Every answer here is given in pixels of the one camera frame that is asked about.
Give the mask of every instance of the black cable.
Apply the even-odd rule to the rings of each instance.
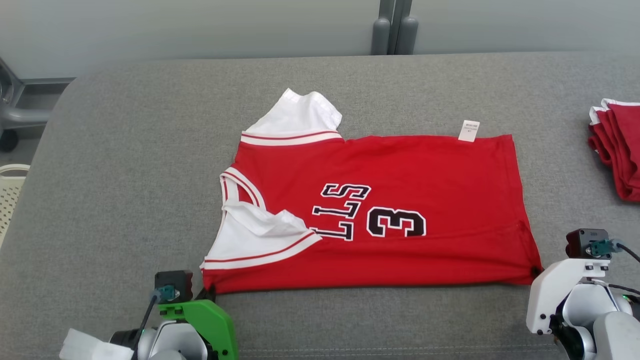
[[[625,290],[625,291],[629,291],[632,293],[636,293],[638,295],[640,295],[640,291],[636,290],[636,289],[632,289],[632,288],[628,288],[626,286],[622,286],[622,285],[615,285],[615,284],[609,284],[610,288],[616,288],[616,289],[621,289],[621,290]]]
[[[638,254],[636,254],[635,252],[631,251],[630,248],[622,245],[622,244],[618,244],[618,247],[621,248],[622,250],[626,251],[629,253],[629,255],[633,256],[634,259],[636,259],[639,263],[640,263],[640,256],[638,256]]]
[[[131,345],[131,350],[136,351],[138,348],[138,342],[140,341],[140,336],[142,335],[142,330],[147,326],[147,320],[149,320],[149,314],[151,314],[151,310],[153,310],[154,305],[156,304],[156,299],[158,299],[157,295],[151,297],[151,302],[149,303],[149,307],[147,308],[147,312],[145,313],[145,317],[142,319],[142,324],[138,328],[136,332],[136,337],[133,338],[133,345]]]

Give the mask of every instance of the robotic arm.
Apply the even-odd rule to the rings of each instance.
[[[600,280],[612,252],[626,247],[601,229],[578,229],[566,239],[570,258],[548,267],[531,285],[527,327],[553,334],[569,360],[640,358],[640,299],[614,294]]]

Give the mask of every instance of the caster wheel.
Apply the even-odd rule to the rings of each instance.
[[[0,151],[10,152],[18,145],[18,134],[15,130],[4,130],[0,135]]]

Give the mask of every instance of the basket handle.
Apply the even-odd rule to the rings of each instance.
[[[9,165],[5,165],[5,166],[0,167],[0,174],[2,174],[3,172],[12,171],[12,170],[29,171],[29,168],[31,168],[29,165],[9,164]],[[15,177],[15,176],[2,176],[2,175],[0,175],[0,178],[2,178],[2,179],[11,179],[13,177]]]

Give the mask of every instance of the red jersey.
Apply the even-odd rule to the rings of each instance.
[[[541,271],[510,135],[345,140],[340,120],[322,95],[287,90],[243,133],[206,287],[530,284]]]

